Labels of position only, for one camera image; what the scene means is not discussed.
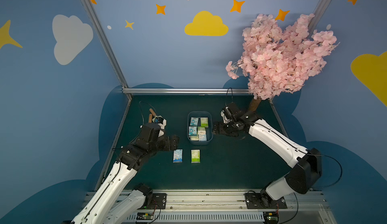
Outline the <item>blue cartoon tissue pack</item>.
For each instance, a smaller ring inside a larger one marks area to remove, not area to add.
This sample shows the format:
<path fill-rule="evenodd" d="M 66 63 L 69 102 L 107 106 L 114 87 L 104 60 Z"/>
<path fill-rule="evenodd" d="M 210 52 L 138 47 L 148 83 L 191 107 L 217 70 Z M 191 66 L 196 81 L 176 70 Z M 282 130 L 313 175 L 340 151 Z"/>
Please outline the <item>blue cartoon tissue pack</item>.
<path fill-rule="evenodd" d="M 189 136 L 197 136 L 198 135 L 198 128 L 197 128 L 197 126 L 189 126 L 188 127 L 188 135 Z"/>
<path fill-rule="evenodd" d="M 182 149 L 177 149 L 173 151 L 173 163 L 181 163 L 182 162 Z"/>

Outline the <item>blue plastic storage box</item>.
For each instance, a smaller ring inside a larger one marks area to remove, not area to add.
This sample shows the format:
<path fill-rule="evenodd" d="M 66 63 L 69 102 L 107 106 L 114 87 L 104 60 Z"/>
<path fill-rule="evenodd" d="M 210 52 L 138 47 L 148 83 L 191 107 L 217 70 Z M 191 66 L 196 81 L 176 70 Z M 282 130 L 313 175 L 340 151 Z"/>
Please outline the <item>blue plastic storage box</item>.
<path fill-rule="evenodd" d="M 212 116 L 207 111 L 192 111 L 187 117 L 187 138 L 193 145 L 208 145 L 213 139 Z"/>

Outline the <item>green white tissue pack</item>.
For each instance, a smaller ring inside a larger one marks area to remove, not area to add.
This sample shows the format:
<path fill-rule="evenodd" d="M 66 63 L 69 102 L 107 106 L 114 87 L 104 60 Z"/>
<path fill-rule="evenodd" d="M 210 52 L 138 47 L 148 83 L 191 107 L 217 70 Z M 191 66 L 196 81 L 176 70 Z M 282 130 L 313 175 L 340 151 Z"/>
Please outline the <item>green white tissue pack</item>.
<path fill-rule="evenodd" d="M 200 150 L 199 149 L 191 150 L 191 163 L 200 163 L 200 162 L 201 162 Z"/>

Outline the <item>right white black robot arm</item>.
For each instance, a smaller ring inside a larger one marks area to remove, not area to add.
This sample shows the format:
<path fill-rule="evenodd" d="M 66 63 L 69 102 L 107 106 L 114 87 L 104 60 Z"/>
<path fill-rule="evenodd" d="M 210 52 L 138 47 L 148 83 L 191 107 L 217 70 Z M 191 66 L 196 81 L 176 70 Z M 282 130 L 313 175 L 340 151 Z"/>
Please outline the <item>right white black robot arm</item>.
<path fill-rule="evenodd" d="M 217 123 L 215 133 L 237 136 L 245 131 L 263 142 L 291 167 L 285 176 L 261 190 L 261 200 L 266 205 L 288 194 L 307 193 L 322 176 L 321 153 L 317 149 L 308 150 L 295 143 L 251 111 L 232 114 L 222 110 L 220 115 L 223 122 Z"/>

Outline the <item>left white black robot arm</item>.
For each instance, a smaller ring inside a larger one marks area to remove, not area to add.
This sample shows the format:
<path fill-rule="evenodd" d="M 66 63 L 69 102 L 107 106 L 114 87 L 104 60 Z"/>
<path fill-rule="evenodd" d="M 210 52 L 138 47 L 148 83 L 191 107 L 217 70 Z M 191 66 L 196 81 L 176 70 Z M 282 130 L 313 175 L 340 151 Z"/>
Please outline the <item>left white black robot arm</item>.
<path fill-rule="evenodd" d="M 159 151 L 174 151 L 177 135 L 167 136 L 162 123 L 146 123 L 134 141 L 122 148 L 111 172 L 88 204 L 76 215 L 71 224 L 121 224 L 133 212 L 151 203 L 153 191 L 139 184 L 120 203 L 118 197 L 140 168 Z"/>

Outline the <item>green tissue pack in box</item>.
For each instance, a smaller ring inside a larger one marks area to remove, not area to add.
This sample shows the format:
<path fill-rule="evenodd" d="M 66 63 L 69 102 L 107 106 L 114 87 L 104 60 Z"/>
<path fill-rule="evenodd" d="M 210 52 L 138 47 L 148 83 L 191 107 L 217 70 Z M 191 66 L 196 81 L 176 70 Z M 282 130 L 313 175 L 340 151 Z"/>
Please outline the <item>green tissue pack in box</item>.
<path fill-rule="evenodd" d="M 208 128 L 209 127 L 209 119 L 207 117 L 200 118 L 200 126 Z"/>

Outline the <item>left green circuit board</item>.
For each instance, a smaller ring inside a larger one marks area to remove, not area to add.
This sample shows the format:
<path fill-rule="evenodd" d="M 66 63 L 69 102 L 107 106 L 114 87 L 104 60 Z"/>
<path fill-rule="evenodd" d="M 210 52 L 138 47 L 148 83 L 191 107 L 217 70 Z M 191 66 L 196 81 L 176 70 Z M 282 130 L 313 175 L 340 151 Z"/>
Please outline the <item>left green circuit board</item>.
<path fill-rule="evenodd" d="M 151 222 L 154 220 L 154 214 L 149 212 L 138 212 L 136 214 L 136 221 Z"/>

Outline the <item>green circuit board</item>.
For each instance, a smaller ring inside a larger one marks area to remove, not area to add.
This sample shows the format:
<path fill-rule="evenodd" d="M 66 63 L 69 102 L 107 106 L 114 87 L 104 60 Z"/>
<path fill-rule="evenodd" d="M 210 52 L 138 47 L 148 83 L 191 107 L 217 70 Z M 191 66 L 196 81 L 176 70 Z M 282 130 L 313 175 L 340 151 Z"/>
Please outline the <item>green circuit board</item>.
<path fill-rule="evenodd" d="M 279 214 L 277 212 L 264 212 L 263 213 L 264 224 L 278 224 Z"/>
<path fill-rule="evenodd" d="M 154 220 L 154 214 L 149 212 L 138 212 L 136 214 L 136 221 L 151 222 Z"/>

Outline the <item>pink blossom artificial tree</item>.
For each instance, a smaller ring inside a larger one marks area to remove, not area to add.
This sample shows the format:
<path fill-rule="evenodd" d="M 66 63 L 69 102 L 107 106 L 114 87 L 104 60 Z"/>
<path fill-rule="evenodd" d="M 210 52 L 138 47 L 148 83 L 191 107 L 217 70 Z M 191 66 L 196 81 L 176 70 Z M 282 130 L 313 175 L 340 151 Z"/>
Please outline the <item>pink blossom artificial tree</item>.
<path fill-rule="evenodd" d="M 338 42 L 332 31 L 309 33 L 313 17 L 301 15 L 293 25 L 281 29 L 273 15 L 259 14 L 243 30 L 242 56 L 236 62 L 230 61 L 226 70 L 234 80 L 239 73 L 249 79 L 248 90 L 254 97 L 250 111 L 255 111 L 263 100 L 300 91 L 306 80 L 325 67 L 325 57 Z"/>

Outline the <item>right green circuit board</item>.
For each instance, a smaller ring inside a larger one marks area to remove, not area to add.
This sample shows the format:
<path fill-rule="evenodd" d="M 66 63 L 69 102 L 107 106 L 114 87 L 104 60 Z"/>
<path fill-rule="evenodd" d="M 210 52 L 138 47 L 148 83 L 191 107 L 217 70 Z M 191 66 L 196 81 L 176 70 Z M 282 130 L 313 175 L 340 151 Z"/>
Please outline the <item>right green circuit board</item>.
<path fill-rule="evenodd" d="M 279 214 L 277 212 L 264 212 L 263 213 L 264 224 L 278 224 Z"/>

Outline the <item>aluminium back frame bar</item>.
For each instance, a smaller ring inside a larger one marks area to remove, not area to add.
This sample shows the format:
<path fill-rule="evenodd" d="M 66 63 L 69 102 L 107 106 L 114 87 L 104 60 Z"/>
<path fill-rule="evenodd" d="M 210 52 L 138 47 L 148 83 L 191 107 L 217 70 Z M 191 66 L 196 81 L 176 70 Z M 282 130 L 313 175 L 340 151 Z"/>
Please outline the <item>aluminium back frame bar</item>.
<path fill-rule="evenodd" d="M 224 88 L 123 88 L 123 93 L 126 94 L 181 94 L 181 95 L 221 95 L 233 93 L 235 95 L 249 94 L 248 89 L 224 89 Z"/>

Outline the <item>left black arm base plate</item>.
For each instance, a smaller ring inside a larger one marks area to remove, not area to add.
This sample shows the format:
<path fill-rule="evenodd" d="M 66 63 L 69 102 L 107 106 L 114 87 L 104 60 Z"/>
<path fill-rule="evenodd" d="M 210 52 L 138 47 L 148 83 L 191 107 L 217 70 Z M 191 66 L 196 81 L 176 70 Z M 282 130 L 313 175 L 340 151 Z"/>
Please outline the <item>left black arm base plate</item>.
<path fill-rule="evenodd" d="M 153 193 L 146 197 L 144 205 L 141 209 L 151 210 L 151 209 L 165 209 L 167 201 L 166 193 Z"/>

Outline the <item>aluminium front rail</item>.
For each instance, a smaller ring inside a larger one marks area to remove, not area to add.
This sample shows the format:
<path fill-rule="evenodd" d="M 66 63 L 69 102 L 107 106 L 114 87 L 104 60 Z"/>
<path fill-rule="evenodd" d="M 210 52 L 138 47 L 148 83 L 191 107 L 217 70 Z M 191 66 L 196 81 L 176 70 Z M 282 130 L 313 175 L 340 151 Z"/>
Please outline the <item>aluminium front rail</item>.
<path fill-rule="evenodd" d="M 116 203 L 120 203 L 132 191 L 123 191 Z M 244 193 L 248 190 L 153 190 L 166 193 L 165 209 L 138 209 L 122 224 L 162 224 L 162 223 L 259 223 L 263 224 L 264 212 L 277 212 L 278 224 L 334 224 L 336 220 L 324 194 L 310 191 L 305 195 L 290 194 L 283 198 L 287 209 L 248 209 Z M 86 203 L 95 193 L 88 193 Z M 136 221 L 138 212 L 154 214 L 151 222 Z"/>

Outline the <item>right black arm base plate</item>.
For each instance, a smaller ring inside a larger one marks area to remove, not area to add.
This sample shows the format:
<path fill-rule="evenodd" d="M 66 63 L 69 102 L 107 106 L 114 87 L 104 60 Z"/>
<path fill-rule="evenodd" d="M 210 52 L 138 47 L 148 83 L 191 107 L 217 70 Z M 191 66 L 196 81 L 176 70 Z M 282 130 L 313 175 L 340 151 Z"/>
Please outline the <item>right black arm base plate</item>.
<path fill-rule="evenodd" d="M 249 191 L 244 193 L 245 203 L 248 209 L 287 209 L 285 199 L 273 200 L 266 195 Z"/>

